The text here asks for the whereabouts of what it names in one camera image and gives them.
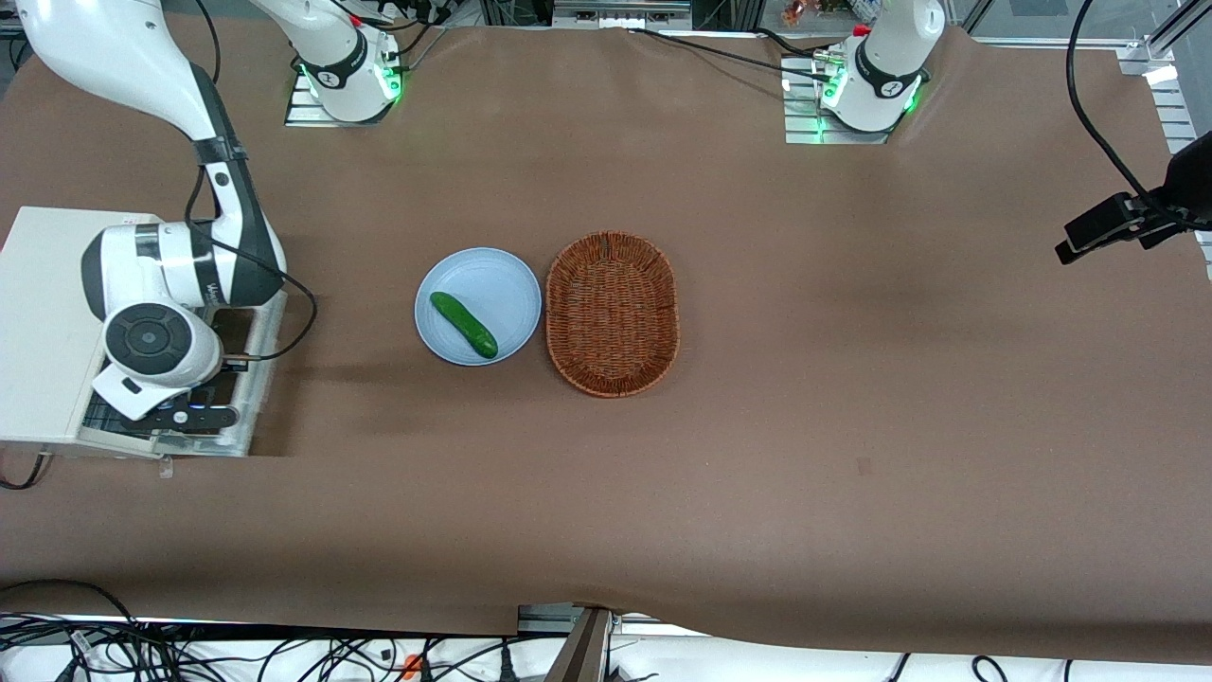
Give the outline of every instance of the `cable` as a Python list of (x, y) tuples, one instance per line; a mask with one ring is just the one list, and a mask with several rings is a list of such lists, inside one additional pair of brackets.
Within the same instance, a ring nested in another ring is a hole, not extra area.
[(651, 35), (653, 38), (659, 38), (661, 40), (668, 40), (669, 42), (675, 42), (685, 47), (693, 47), (694, 50), (702, 50), (703, 52), (710, 52), (711, 55), (719, 55), (721, 57), (727, 57), (730, 59), (736, 59), (738, 62), (744, 62), (747, 64), (753, 64), (755, 67), (761, 67), (764, 69), (770, 69), (778, 73), (789, 73), (795, 75), (802, 75), (811, 80), (817, 80), (821, 82), (829, 82), (829, 76), (821, 73), (806, 71), (804, 69), (789, 69), (787, 67), (781, 67), (777, 64), (771, 64), (768, 62), (762, 62), (761, 59), (750, 59), (749, 57), (743, 57), (741, 55), (733, 55), (732, 52), (725, 52), (724, 50), (716, 50), (715, 47), (708, 47), (707, 45), (698, 45), (688, 40), (682, 40), (681, 38), (675, 38), (673, 35), (664, 35), (654, 30), (648, 30), (646, 28), (633, 28), (631, 33), (642, 33), (644, 35)]
[(997, 665), (997, 661), (993, 660), (989, 657), (976, 657), (974, 659), (972, 659), (972, 676), (973, 677), (976, 677), (981, 682), (994, 682), (993, 680), (989, 680), (984, 675), (981, 675), (981, 664), (982, 663), (988, 663), (989, 665), (993, 666), (994, 670), (997, 671), (997, 677), (1001, 678), (1000, 682), (1010, 682), (1006, 678), (1006, 671), (1002, 670), (1000, 665)]
[(223, 65), (223, 48), (219, 47), (219, 31), (215, 29), (215, 19), (206, 11), (206, 5), (202, 0), (194, 0), (194, 2), (198, 4), (198, 10), (202, 12), (202, 18), (206, 19), (206, 28), (211, 31), (211, 45), (215, 47), (215, 70), (211, 71), (211, 82), (218, 85), (219, 67)]
[(407, 55), (408, 52), (411, 52), (411, 51), (412, 51), (412, 48), (413, 48), (413, 47), (416, 47), (416, 46), (417, 46), (417, 45), (418, 45), (418, 44), (421, 42), (421, 39), (425, 36), (425, 33), (428, 33), (428, 31), (429, 31), (429, 29), (431, 29), (431, 28), (434, 28), (434, 27), (433, 27), (433, 25), (430, 25), (430, 24), (425, 24), (425, 25), (423, 25), (423, 27), (421, 28), (421, 30), (419, 30), (419, 31), (417, 33), (417, 36), (412, 39), (412, 42), (410, 42), (410, 44), (408, 44), (408, 46), (407, 46), (407, 47), (405, 47), (404, 50), (400, 50), (400, 51), (398, 52), (398, 55), (401, 55), (401, 56), (402, 56), (402, 55)]
[(405, 67), (404, 70), (411, 71), (411, 70), (415, 70), (417, 67), (419, 67), (422, 59), (425, 58), (425, 55), (428, 55), (429, 51), (434, 48), (434, 45), (438, 45), (438, 41), (441, 40), (442, 36), (446, 35), (446, 33), (450, 29), (446, 28), (446, 27), (438, 27), (438, 30), (439, 30), (438, 36), (434, 38), (433, 40), (430, 40), (429, 45), (425, 45), (425, 48), (421, 51), (421, 55), (417, 55), (417, 59), (415, 62), (412, 62), (411, 64), (408, 64), (407, 67)]
[(419, 21), (413, 19), (413, 21), (411, 21), (411, 22), (408, 22), (408, 23), (406, 23), (404, 25), (385, 25), (385, 27), (378, 27), (378, 29), (382, 30), (382, 31), (384, 31), (384, 33), (394, 33), (394, 31), (398, 31), (398, 30), (404, 30), (406, 28), (412, 28), (412, 27), (415, 27), (415, 25), (417, 25), (419, 23), (421, 23)]
[(21, 583), (13, 583), (12, 585), (6, 585), (4, 588), (0, 588), (0, 595), (12, 592), (16, 590), (23, 590), (27, 588), (47, 588), (51, 585), (63, 585), (67, 588), (80, 588), (84, 590), (91, 590), (104, 597), (105, 601), (110, 603), (110, 606), (118, 609), (118, 613), (122, 614), (122, 618), (125, 618), (127, 623), (132, 625), (138, 624), (138, 620), (136, 620), (135, 617), (131, 615), (131, 612), (130, 609), (126, 608), (126, 604), (120, 602), (118, 597), (110, 595), (103, 588), (98, 588), (92, 583), (85, 583), (84, 580), (68, 580), (65, 578), (40, 578), (36, 580), (22, 580)]
[(774, 42), (778, 42), (778, 46), (782, 47), (783, 50), (787, 50), (788, 52), (796, 55), (799, 57), (812, 57), (813, 55), (813, 50), (801, 50), (795, 45), (791, 45), (790, 42), (784, 40), (782, 35), (774, 33), (773, 30), (770, 30), (768, 28), (758, 27), (754, 29), (754, 33), (756, 33), (758, 35), (765, 35), (766, 38), (773, 40)]
[(1077, 53), (1077, 35), (1081, 33), (1081, 24), (1082, 22), (1086, 21), (1086, 15), (1090, 12), (1090, 7), (1092, 4), (1093, 0), (1082, 0), (1081, 8), (1077, 10), (1077, 16), (1074, 18), (1073, 22), (1073, 33), (1069, 34), (1069, 45), (1065, 48), (1065, 58), (1064, 58), (1065, 87), (1069, 91), (1069, 103), (1073, 104), (1073, 110), (1075, 114), (1077, 114), (1077, 120), (1081, 121), (1081, 126), (1086, 128), (1086, 132), (1090, 134), (1090, 137), (1093, 138), (1094, 143), (1098, 144), (1098, 147), (1103, 150), (1103, 154), (1105, 154), (1107, 157), (1111, 161), (1111, 165), (1115, 166), (1115, 170), (1120, 171), (1120, 174), (1124, 176), (1124, 179), (1127, 180), (1128, 185), (1132, 187), (1132, 190), (1137, 193), (1137, 196), (1140, 199), (1142, 202), (1144, 202), (1145, 206), (1148, 206), (1153, 211), (1156, 211), (1165, 219), (1173, 222), (1174, 224), (1180, 225), (1185, 229), (1207, 230), (1208, 229), (1207, 224), (1201, 224), (1189, 220), (1174, 213), (1170, 208), (1162, 206), (1160, 201), (1154, 199), (1154, 196), (1149, 194), (1149, 191), (1144, 188), (1144, 185), (1140, 184), (1140, 180), (1137, 179), (1136, 174), (1132, 173), (1127, 164), (1124, 162), (1124, 159), (1121, 159), (1120, 155), (1115, 153), (1115, 148), (1111, 147), (1110, 142), (1108, 142), (1107, 138), (1103, 137), (1100, 132), (1098, 132), (1098, 128), (1094, 127), (1094, 124), (1091, 122), (1090, 116), (1086, 114), (1086, 109), (1081, 105), (1081, 99), (1077, 97), (1077, 80), (1075, 75), (1074, 61)]
[(707, 24), (708, 24), (708, 22), (710, 22), (710, 21), (713, 19), (713, 18), (715, 18), (715, 15), (719, 15), (719, 13), (720, 13), (720, 10), (722, 10), (722, 8), (724, 8), (724, 5), (726, 5), (726, 4), (727, 4), (727, 1), (728, 1), (728, 0), (720, 0), (720, 4), (719, 4), (719, 5), (716, 5), (716, 6), (715, 6), (715, 8), (714, 8), (714, 10), (711, 10), (711, 11), (710, 11), (710, 13), (708, 13), (708, 15), (707, 15), (707, 17), (704, 17), (704, 18), (703, 18), (703, 21), (701, 21), (701, 22), (698, 23), (698, 25), (696, 25), (696, 27), (694, 27), (694, 30), (699, 30), (699, 29), (702, 29), (702, 28), (703, 28), (704, 25), (707, 25)]
[(268, 273), (270, 273), (270, 274), (273, 274), (275, 276), (280, 276), (280, 277), (285, 279), (286, 281), (290, 281), (292, 285), (295, 285), (296, 288), (299, 290), (301, 293), (303, 293), (304, 296), (307, 296), (308, 303), (311, 304), (311, 313), (307, 317), (307, 323), (304, 323), (303, 328), (298, 332), (298, 334), (296, 334), (295, 338), (291, 339), (290, 344), (282, 346), (280, 350), (278, 350), (278, 351), (275, 351), (273, 354), (269, 354), (267, 356), (250, 356), (250, 355), (244, 355), (244, 354), (238, 354), (235, 356), (229, 356), (229, 357), (233, 357), (235, 360), (248, 361), (248, 362), (271, 361), (274, 359), (280, 359), (280, 357), (285, 356), (286, 354), (290, 354), (292, 350), (295, 350), (295, 348), (299, 345), (301, 340), (303, 340), (303, 337), (307, 336), (309, 331), (311, 331), (311, 326), (315, 323), (315, 317), (316, 317), (316, 315), (320, 314), (320, 303), (315, 299), (315, 293), (313, 293), (311, 290), (308, 288), (305, 283), (303, 283), (298, 279), (295, 279), (295, 276), (291, 275), (290, 273), (287, 273), (286, 270), (281, 269), (276, 264), (267, 263), (265, 260), (258, 258), (257, 256), (253, 256), (252, 253), (245, 251), (244, 248), (240, 248), (238, 246), (231, 246), (229, 243), (224, 243), (224, 242), (219, 241), (218, 239), (215, 239), (213, 236), (211, 236), (207, 231), (202, 230), (202, 228), (200, 228), (196, 224), (194, 224), (194, 202), (198, 201), (198, 194), (202, 190), (202, 178), (204, 177), (206, 177), (206, 167), (205, 166), (199, 166), (198, 167), (198, 179), (194, 180), (194, 190), (189, 193), (189, 200), (185, 201), (185, 227), (188, 227), (190, 230), (193, 230), (199, 236), (202, 236), (204, 239), (206, 239), (206, 241), (210, 242), (212, 246), (218, 246), (219, 248), (223, 248), (225, 251), (235, 253), (236, 256), (239, 256), (241, 258), (245, 258), (247, 260), (251, 260), (252, 263), (256, 263), (258, 267), (261, 267), (265, 271), (268, 271)]
[(901, 660), (897, 661), (897, 666), (892, 669), (892, 675), (888, 677), (888, 682), (899, 682), (901, 674), (905, 671), (905, 664), (909, 663), (909, 654), (901, 654)]
[(46, 464), (46, 454), (38, 453), (38, 459), (34, 460), (34, 469), (30, 470), (25, 481), (21, 483), (8, 483), (7, 481), (0, 478), (0, 488), (4, 488), (5, 491), (29, 491), (38, 483), (38, 475), (42, 472), (44, 464)]
[(530, 641), (530, 640), (538, 640), (542, 636), (513, 637), (510, 640), (504, 640), (504, 641), (502, 641), (502, 642), (499, 642), (497, 644), (492, 644), (491, 647), (485, 647), (485, 648), (480, 649), (479, 652), (476, 652), (476, 653), (474, 653), (474, 654), (464, 658), (463, 660), (461, 660), (458, 663), (454, 663), (454, 664), (451, 664), (450, 667), (447, 667), (446, 670), (439, 672), (438, 675), (434, 675), (434, 682), (438, 682), (442, 677), (446, 677), (451, 672), (454, 672), (456, 670), (458, 670), (463, 665), (465, 665), (465, 664), (468, 664), (468, 663), (470, 663), (470, 661), (473, 661), (473, 660), (482, 657), (484, 654), (490, 654), (490, 653), (492, 653), (492, 652), (494, 652), (494, 651), (497, 651), (497, 649), (499, 649), (502, 647), (508, 647), (509, 644), (514, 644), (514, 643), (518, 643), (518, 642), (526, 642), (526, 641)]

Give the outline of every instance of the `plate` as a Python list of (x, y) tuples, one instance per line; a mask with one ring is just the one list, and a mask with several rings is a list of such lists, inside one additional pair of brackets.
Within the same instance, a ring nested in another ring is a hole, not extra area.
[[(497, 357), (484, 359), (467, 338), (429, 302), (434, 291), (459, 299), (497, 339)], [(421, 281), (413, 317), (425, 346), (438, 357), (458, 366), (499, 363), (526, 345), (538, 326), (543, 296), (534, 273), (518, 256), (479, 246), (451, 253)]]

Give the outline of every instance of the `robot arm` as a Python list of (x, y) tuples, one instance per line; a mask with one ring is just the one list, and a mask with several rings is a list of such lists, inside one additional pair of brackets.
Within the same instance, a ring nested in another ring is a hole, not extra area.
[(830, 48), (841, 53), (841, 63), (825, 86), (822, 105), (856, 130), (891, 128), (921, 86), (921, 67), (945, 23), (938, 0), (884, 0), (870, 34)]
[(274, 19), (303, 62), (316, 99), (332, 118), (375, 122), (404, 90), (395, 38), (331, 0), (250, 0)]
[(218, 372), (219, 339), (195, 308), (259, 305), (281, 287), (278, 271), (215, 241), (278, 270), (285, 258), (223, 102), (168, 35), (159, 0), (18, 0), (17, 8), (35, 52), (57, 74), (181, 130), (219, 206), (196, 230), (183, 222), (107, 228), (81, 259), (110, 361), (93, 388), (139, 419)]

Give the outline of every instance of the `cucumber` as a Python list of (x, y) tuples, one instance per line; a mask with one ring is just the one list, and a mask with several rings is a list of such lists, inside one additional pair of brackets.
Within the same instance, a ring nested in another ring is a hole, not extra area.
[(484, 326), (480, 320), (475, 319), (475, 315), (463, 306), (458, 298), (445, 291), (434, 291), (429, 294), (429, 302), (447, 321), (454, 325), (454, 328), (467, 338), (471, 350), (480, 357), (490, 361), (497, 357), (497, 339), (492, 337), (488, 327)]

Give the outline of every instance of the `brown woven basket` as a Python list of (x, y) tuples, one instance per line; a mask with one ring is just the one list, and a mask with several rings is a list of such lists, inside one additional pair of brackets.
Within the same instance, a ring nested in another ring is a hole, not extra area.
[(547, 350), (573, 386), (600, 399), (661, 382), (678, 356), (674, 270), (647, 239), (596, 231), (547, 275)]

